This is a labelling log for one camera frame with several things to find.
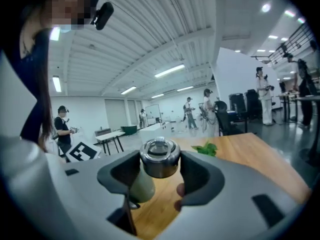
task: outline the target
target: door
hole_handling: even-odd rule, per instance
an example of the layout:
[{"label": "door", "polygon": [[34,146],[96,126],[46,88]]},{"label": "door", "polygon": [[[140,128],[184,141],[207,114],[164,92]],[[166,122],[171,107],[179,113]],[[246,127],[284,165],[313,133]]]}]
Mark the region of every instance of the door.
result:
[{"label": "door", "polygon": [[105,99],[105,110],[111,131],[128,126],[125,101],[123,99]]},{"label": "door", "polygon": [[136,106],[138,107],[138,113],[140,114],[140,112],[141,112],[141,110],[142,110],[141,100],[137,100],[137,101],[136,101]]},{"label": "door", "polygon": [[128,108],[129,108],[129,115],[131,119],[131,124],[133,126],[137,126],[137,111],[136,111],[136,106],[135,102],[133,100],[128,100]]}]

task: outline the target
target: sneaker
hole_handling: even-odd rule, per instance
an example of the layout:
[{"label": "sneaker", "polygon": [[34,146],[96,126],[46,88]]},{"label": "sneaker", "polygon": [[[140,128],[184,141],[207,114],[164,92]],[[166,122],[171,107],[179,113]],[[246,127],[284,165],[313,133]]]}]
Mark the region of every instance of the sneaker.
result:
[{"label": "sneaker", "polygon": [[305,125],[302,122],[298,123],[298,127],[303,129],[303,130],[307,130],[310,129],[310,124],[309,125]]}]

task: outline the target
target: black t-shirt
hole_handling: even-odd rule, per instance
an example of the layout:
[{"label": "black t-shirt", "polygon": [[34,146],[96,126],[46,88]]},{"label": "black t-shirt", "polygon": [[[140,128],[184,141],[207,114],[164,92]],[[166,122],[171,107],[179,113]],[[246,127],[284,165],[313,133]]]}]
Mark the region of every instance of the black t-shirt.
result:
[{"label": "black t-shirt", "polygon": [[[60,116],[57,116],[54,119],[54,127],[56,128],[56,130],[63,130],[63,131],[68,131],[68,126],[66,125],[66,122],[64,120],[62,120],[62,118]],[[70,134],[67,135],[59,135],[58,140],[61,143],[64,144],[71,144],[71,139],[70,139]]]}]

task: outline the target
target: woman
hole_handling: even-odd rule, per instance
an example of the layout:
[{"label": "woman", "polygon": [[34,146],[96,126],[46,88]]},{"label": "woman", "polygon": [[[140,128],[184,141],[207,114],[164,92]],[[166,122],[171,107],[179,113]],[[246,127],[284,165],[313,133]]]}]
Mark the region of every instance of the woman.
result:
[{"label": "woman", "polygon": [[262,67],[256,68],[256,89],[262,104],[262,121],[265,126],[271,126],[272,123],[272,100],[270,95],[268,79],[264,76]]},{"label": "woman", "polygon": [[141,113],[139,116],[140,116],[140,120],[142,122],[142,128],[146,128],[147,127],[147,115],[146,115],[144,109],[141,109]]},{"label": "woman", "polygon": [[48,87],[51,30],[59,25],[90,22],[88,15],[94,13],[93,6],[90,5],[96,6],[98,0],[17,1],[14,12],[11,11],[10,30],[7,32],[7,42],[3,44],[3,49],[14,71],[37,100],[20,136],[37,143],[45,150],[44,143],[52,129]]},{"label": "woman", "polygon": [[214,137],[216,135],[217,118],[216,118],[216,114],[214,113],[214,106],[209,99],[210,93],[211,91],[209,89],[204,90],[203,107],[207,114],[206,129],[207,129],[208,137]]}]

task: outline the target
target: checkered marker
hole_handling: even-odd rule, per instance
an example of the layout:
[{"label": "checkered marker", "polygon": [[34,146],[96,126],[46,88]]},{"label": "checkered marker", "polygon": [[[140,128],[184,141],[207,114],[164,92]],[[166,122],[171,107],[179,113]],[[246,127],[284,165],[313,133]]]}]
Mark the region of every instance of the checkered marker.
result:
[{"label": "checkered marker", "polygon": [[84,140],[79,140],[72,145],[70,150],[66,153],[66,156],[70,162],[79,162],[95,159],[100,152],[100,147],[87,143]]}]

